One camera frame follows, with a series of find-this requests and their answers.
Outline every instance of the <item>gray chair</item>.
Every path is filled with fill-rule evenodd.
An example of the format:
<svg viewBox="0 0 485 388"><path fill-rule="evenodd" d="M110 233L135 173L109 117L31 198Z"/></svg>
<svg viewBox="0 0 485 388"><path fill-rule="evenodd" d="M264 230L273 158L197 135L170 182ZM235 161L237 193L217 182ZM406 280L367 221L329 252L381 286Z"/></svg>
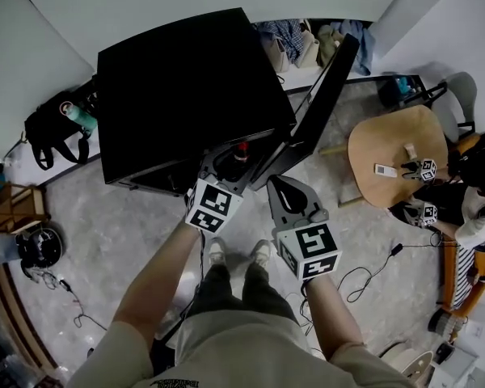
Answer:
<svg viewBox="0 0 485 388"><path fill-rule="evenodd" d="M432 102L431 109L435 112L444 130L445 136L453 143L474 133L474 104L478 89L473 77L467 72L452 74L444 79L447 89L453 93L454 97L462 107L464 121L458 123L453 111L449 108L450 99L443 98L438 103Z"/></svg>
<svg viewBox="0 0 485 388"><path fill-rule="evenodd" d="M441 98L447 90L453 93L462 109L465 120L461 124L457 122L453 113L453 99L448 96ZM476 102L477 93L478 90L473 77L467 72L459 72L448 76L435 87L405 99L404 107L407 108L409 103L416 101L418 104L422 103L430 108L440 121L447 140L456 144L459 140L475 131L474 103Z"/></svg>

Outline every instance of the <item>wooden table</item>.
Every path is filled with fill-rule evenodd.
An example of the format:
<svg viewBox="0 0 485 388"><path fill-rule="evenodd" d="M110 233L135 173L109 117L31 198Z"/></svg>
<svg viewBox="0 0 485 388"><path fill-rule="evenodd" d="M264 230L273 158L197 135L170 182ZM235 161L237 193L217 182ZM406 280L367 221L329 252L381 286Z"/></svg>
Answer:
<svg viewBox="0 0 485 388"><path fill-rule="evenodd" d="M348 157L361 194L371 205L391 207L422 187L420 181L404 179L401 164L409 161L404 145L413 144L418 159L447 166L447 145L437 116L416 106L360 122L348 139ZM397 178L374 173L374 165L398 170Z"/></svg>

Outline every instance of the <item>gray speckled floor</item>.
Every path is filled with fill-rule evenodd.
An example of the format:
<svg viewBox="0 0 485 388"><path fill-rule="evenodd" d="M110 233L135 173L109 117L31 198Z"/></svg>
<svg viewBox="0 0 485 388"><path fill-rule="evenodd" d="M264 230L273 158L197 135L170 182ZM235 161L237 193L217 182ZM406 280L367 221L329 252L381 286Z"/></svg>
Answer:
<svg viewBox="0 0 485 388"><path fill-rule="evenodd" d="M319 146L345 142L356 123L381 112L376 93L373 82L347 85ZM293 97L296 99L292 103L297 103L298 96ZM287 175L313 187L331 219L339 224L344 256L338 270L331 274L335 282L358 266L375 272L397 243L428 243L429 233L396 221L382 209L366 203L337 208L338 200L358 195L344 154L329 158L314 154ZM271 238L273 227L265 190L246 190L244 197L242 208L221 232L232 255L228 262L236 295L241 293L246 267L240 255L248 255L259 239ZM183 216L183 202L107 186L100 161L50 184L47 202L53 220L64 231L66 243L66 254L53 272L70 283L86 312L107 326L130 281ZM163 327L177 317L192 297L200 273L199 250L197 245ZM299 284L276 254L269 270L272 284L298 311L302 301ZM99 342L103 331L87 319L83 319L82 328L76 328L73 317L79 314L79 308L69 293L31 282L16 262L11 264L11 271L36 330L61 365L62 377L68 378L86 359L87 350ZM341 293L346 297L359 289L366 278L363 271L353 273L343 283ZM439 339L425 327L436 309L437 287L436 248L406 248L391 259L361 299L349 305L370 350L379 353L397 340L410 340L418 348L435 348ZM318 347L314 332L309 334L309 341L312 347Z"/></svg>

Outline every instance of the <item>dark pants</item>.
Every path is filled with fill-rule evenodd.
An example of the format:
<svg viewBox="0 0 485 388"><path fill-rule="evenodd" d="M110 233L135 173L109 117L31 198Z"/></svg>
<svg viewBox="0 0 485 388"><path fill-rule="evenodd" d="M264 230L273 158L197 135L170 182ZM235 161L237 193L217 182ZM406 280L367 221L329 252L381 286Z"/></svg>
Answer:
<svg viewBox="0 0 485 388"><path fill-rule="evenodd" d="M230 273L226 266L214 264L210 268L187 317L215 310L253 310L282 316L297 323L289 303L269 285L268 272L255 263L247 269L242 300L232 294Z"/></svg>
<svg viewBox="0 0 485 388"><path fill-rule="evenodd" d="M438 209L438 220L461 226L463 197L467 186L464 183L428 185L422 187L413 196L426 201Z"/></svg>

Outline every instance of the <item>white remote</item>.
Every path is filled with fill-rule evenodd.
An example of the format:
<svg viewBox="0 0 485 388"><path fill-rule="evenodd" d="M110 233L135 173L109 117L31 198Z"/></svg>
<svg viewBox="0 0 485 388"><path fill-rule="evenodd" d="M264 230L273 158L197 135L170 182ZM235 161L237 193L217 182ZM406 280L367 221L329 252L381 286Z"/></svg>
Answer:
<svg viewBox="0 0 485 388"><path fill-rule="evenodd" d="M387 167L386 165L375 164L374 172L377 175L382 175L384 177L397 178L397 170L392 167Z"/></svg>

